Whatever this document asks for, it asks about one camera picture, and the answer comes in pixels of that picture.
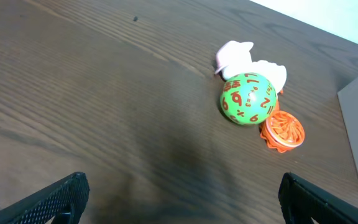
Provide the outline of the green number ball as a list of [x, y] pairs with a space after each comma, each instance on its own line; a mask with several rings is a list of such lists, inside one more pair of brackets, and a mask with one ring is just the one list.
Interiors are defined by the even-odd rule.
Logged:
[[260, 124], [277, 107], [277, 92], [264, 76], [240, 73], [225, 82], [219, 102], [223, 113], [234, 123]]

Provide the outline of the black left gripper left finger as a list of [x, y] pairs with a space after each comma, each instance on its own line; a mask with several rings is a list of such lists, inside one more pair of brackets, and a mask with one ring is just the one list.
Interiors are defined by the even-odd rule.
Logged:
[[0, 224], [77, 224], [86, 208], [89, 193], [86, 174], [74, 172], [0, 210]]

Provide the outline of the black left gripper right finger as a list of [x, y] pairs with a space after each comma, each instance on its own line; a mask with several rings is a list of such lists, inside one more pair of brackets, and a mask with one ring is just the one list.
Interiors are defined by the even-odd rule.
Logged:
[[291, 172], [282, 177], [278, 200], [286, 224], [358, 224], [358, 208]]

